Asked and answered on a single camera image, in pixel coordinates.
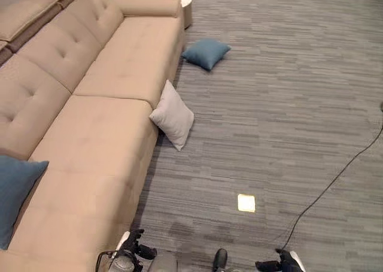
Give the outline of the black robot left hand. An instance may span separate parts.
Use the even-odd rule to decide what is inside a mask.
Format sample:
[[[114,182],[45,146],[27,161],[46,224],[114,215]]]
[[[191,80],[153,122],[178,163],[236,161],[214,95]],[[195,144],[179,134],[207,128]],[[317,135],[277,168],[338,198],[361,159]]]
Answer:
[[[136,229],[130,232],[128,238],[118,249],[116,256],[131,255],[132,257],[139,256],[147,260],[153,260],[157,256],[157,249],[138,243],[144,231],[144,229]]]

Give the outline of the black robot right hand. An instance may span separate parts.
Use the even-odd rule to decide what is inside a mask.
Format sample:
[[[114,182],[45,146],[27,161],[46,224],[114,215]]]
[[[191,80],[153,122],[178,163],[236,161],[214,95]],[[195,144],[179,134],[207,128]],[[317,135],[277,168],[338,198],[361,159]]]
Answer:
[[[265,272],[306,272],[302,260],[298,254],[291,250],[275,249],[276,253],[279,254],[280,261],[264,261],[256,262],[257,271]]]

